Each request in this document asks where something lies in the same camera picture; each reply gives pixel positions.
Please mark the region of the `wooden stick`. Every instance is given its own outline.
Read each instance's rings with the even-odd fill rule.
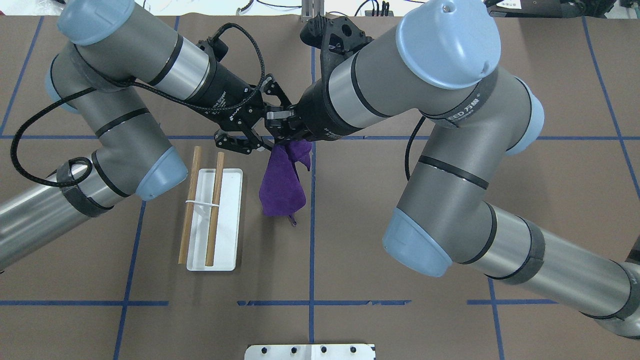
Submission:
[[[200,158],[202,157],[202,148],[196,146],[193,149],[193,162],[191,162],[191,174],[189,175],[189,193],[187,200],[196,199],[196,184],[198,183],[198,171],[200,170]],[[187,202],[187,208],[184,213],[184,223],[182,224],[182,239],[180,240],[180,255],[178,256],[178,264],[187,262],[187,251],[189,250],[189,238],[191,237],[191,222],[193,221],[193,203]]]
[[[220,194],[222,193],[222,172],[225,167],[225,153],[218,153],[218,162],[216,164],[216,179],[213,182],[213,204],[220,204]],[[211,208],[211,221],[209,222],[209,237],[207,240],[207,257],[205,258],[205,266],[213,266],[213,251],[216,248],[216,230],[218,229],[218,213],[219,206]]]

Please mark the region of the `purple cloth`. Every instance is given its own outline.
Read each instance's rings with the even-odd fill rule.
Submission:
[[[310,151],[311,143],[306,140],[273,147],[259,192],[265,215],[290,216],[307,203],[296,162],[300,161],[310,170]]]

